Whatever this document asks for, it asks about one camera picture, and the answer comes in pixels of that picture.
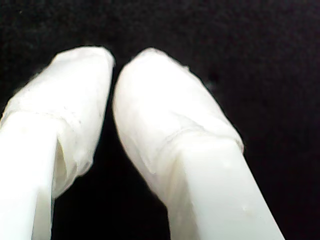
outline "black fabric backdrop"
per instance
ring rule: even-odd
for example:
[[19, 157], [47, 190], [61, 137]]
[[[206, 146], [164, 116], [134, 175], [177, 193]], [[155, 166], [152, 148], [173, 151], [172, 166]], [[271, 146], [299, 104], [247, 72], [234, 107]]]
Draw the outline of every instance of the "black fabric backdrop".
[[120, 69], [147, 47], [214, 94], [286, 239], [320, 239], [320, 1], [2, 0], [0, 30], [1, 110], [58, 52], [98, 45], [116, 58], [94, 166], [56, 200], [53, 240], [170, 239], [166, 208], [123, 152], [111, 111]]

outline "black background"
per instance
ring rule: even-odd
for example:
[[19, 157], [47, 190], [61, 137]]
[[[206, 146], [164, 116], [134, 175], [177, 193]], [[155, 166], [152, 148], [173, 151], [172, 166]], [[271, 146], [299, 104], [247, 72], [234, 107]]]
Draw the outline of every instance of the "black background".
[[121, 67], [147, 47], [214, 94], [285, 238], [320, 239], [320, 1], [2, 0], [0, 30], [1, 110], [58, 52], [98, 45], [116, 58], [95, 164], [56, 200], [53, 240], [170, 239], [111, 111]]

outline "white fabric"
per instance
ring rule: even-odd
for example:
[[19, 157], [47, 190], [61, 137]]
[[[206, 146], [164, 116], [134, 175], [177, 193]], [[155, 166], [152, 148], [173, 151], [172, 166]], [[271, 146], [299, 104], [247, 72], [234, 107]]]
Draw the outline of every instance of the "white fabric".
[[103, 47], [84, 46], [61, 52], [5, 108], [0, 126], [15, 112], [56, 120], [59, 158], [53, 179], [54, 198], [92, 165], [114, 64], [114, 57]]
[[167, 207], [172, 240], [284, 240], [240, 136], [187, 67], [144, 50], [121, 71], [112, 107], [125, 152]]

